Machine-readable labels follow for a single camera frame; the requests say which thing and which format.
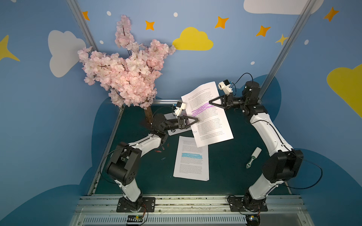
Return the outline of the document with pink highlight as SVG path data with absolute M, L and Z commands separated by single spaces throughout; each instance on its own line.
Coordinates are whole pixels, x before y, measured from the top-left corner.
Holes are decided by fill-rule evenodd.
M 171 121 L 172 124 L 171 129 L 167 131 L 169 136 L 180 134 L 186 131 L 191 131 L 191 128 L 182 130 L 179 129 L 177 117 L 173 113 L 165 114 L 164 116 L 167 120 Z

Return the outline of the document with purple highlight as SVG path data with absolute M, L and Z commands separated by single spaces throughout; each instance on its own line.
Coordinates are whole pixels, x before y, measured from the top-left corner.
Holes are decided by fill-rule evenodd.
M 217 97 L 219 92 L 215 82 L 202 84 L 182 96 L 182 101 L 186 104 L 186 114 L 199 120 L 191 125 L 197 147 L 234 138 L 225 111 L 209 104 L 210 100 Z

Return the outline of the document with blue highlight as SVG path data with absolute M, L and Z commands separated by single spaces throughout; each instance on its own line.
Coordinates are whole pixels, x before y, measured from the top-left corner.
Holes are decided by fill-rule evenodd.
M 173 176 L 209 181 L 208 146 L 197 147 L 195 138 L 180 136 Z

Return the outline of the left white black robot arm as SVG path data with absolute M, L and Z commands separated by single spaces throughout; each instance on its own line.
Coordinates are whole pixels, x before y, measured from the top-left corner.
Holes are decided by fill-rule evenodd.
M 121 142 L 113 151 L 105 170 L 123 192 L 123 199 L 130 204 L 140 204 L 142 192 L 138 188 L 137 176 L 140 160 L 145 154 L 162 146 L 170 130 L 186 130 L 199 122 L 198 118 L 181 115 L 166 119 L 162 114 L 153 118 L 151 132 L 143 139 L 133 143 Z

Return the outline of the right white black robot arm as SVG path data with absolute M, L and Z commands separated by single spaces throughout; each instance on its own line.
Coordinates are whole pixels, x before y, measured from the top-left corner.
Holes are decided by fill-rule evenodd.
M 274 126 L 268 111 L 259 102 L 260 86 L 257 82 L 246 82 L 240 97 L 233 94 L 228 80 L 220 82 L 218 88 L 224 95 L 210 100 L 209 103 L 224 110 L 241 109 L 269 153 L 270 157 L 262 167 L 261 176 L 243 197 L 243 205 L 248 209 L 255 208 L 258 204 L 264 205 L 272 190 L 297 176 L 305 160 L 303 152 L 294 149 Z

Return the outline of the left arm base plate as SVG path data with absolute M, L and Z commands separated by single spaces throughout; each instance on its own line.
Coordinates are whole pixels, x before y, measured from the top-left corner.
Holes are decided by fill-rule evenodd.
M 154 197 L 139 197 L 136 202 L 122 197 L 118 201 L 116 212 L 154 212 L 155 205 Z

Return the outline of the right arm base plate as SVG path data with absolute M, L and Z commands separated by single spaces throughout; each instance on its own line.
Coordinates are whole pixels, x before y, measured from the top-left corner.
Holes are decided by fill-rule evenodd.
M 255 200 L 247 196 L 238 197 L 230 195 L 226 198 L 231 212 L 267 212 L 266 199 Z

